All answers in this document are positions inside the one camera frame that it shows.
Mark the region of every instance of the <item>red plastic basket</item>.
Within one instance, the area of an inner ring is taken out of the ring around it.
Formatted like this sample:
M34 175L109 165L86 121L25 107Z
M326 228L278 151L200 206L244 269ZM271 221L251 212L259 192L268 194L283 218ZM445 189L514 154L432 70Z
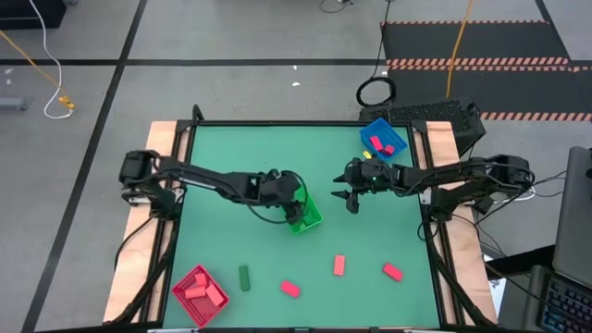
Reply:
M208 283L213 283L220 292L220 295L222 295L224 301L218 306L215 306L207 296L190 300L185 298L185 290L191 289L197 285L195 275L198 273L205 273L209 281ZM224 309L228 304L228 301L230 301L228 295L220 288L220 286L218 286L212 276L201 265L197 265L181 281L179 281L179 283L173 287L173 293L189 317L193 319L199 328L205 327L222 309Z

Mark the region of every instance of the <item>gray floor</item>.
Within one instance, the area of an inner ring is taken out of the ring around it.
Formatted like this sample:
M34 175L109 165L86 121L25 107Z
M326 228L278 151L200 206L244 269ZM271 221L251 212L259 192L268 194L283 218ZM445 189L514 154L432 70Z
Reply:
M592 59L588 2L546 0L570 55ZM48 43L60 58L118 58L138 0L80 0ZM389 19L461 19L468 0L397 0ZM334 6L327 0L327 6ZM324 14L316 0L149 0L131 58L374 58L386 3L354 0ZM534 0L477 0L472 19L540 19ZM38 31L8 35L44 57ZM0 41L0 58L17 58ZM0 67L0 95L34 98L24 113L0 113L0 327L17 332L31 303L68 201L111 67L65 67L80 112L64 121L43 117L52 86L29 67ZM355 119L355 90L372 67L127 67L37 329L98 325L103 318L115 250L128 207L117 173L124 153L142 148L149 125L188 117L197 103L208 118ZM370 100L383 96L371 87ZM51 109L61 111L59 105ZM565 169L569 147L589 146L590 123L486 122L474 155L518 154L539 178ZM552 193L554 182L537 189ZM484 222L507 254L553 242L560 197L516 203Z

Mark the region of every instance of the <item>green basket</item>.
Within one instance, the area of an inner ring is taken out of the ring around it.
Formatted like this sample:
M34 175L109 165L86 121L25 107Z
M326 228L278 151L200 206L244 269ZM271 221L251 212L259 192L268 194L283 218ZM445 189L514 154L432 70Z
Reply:
M303 203L305 197L306 192L304 191L304 187L301 186L294 193L294 199ZM321 223L321 221L323 221L323 216L321 215L321 212L319 212L318 207L316 207L315 200L313 200L313 197L309 192L306 207L304 207L304 216L300 220L298 220L298 222L290 224L290 229L292 230L292 233L294 235L298 235L299 233Z

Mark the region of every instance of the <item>yellow cable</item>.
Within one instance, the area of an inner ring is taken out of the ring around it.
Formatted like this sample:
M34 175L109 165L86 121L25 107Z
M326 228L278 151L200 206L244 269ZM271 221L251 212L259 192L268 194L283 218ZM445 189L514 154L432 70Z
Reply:
M450 83L452 81L452 69L454 68L454 60L456 59L456 51L461 44L461 39L463 38L464 26L466 25L467 19L471 15L471 10L473 10L473 1L469 2L469 6L466 8L466 14L462 19L461 30L459 31L459 36L456 38L456 44L454 45L454 50L452 50L452 58L450 59L450 66L448 68L448 81L446 82L446 98L450 97Z
M65 95L64 97L68 98L68 94L66 93L66 89L64 89L64 87L60 87L59 86L59 83L57 83L57 81L54 80L54 78L52 78L51 76L49 76L49 74L45 73L41 68L39 68L37 66L37 64L35 64L35 62L31 60L31 58L29 57L29 55L27 55L25 53L25 51L23 51L18 45L16 45L14 42L12 42L12 40L3 31L0 31L0 35L2 37L4 37L4 39L6 39L6 41L10 45L12 45L12 47L14 47L17 51L19 51L22 54L22 56L24 56L29 61L29 63L35 69L37 69L38 72L40 72L43 76L45 76L46 79L50 80L56 87L59 87L60 91Z

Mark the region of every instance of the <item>red cube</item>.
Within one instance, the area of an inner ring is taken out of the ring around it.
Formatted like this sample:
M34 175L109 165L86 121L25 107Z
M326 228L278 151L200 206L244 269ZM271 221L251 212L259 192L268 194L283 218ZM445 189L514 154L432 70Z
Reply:
M380 139L378 139L376 135L370 137L370 143L372 143L377 152L383 151L384 147L382 146L382 142L380 142Z
M197 287L207 287L207 277L205 277L204 273L196 274L195 282L197 283Z
M210 287L206 288L205 293L215 306L220 305L224 301L224 297L220 295L220 291L218 291L215 285L210 285Z
M399 268L386 263L385 266L382 268L382 271L385 272L388 276L395 279L395 281L401 282L403 280L403 273L399 270Z
M391 146L390 144L387 144L387 146L385 147L385 151L383 153L388 156L391 156L395 153L395 147Z
M281 282L280 288L282 291L289 294L289 296L293 298L298 298L298 296L300 296L300 288L288 280L283 280Z
M335 256L335 264L333 265L333 274L342 277L345 272L345 255L338 254Z
M185 290L185 298L190 300L205 296L205 287L197 287Z

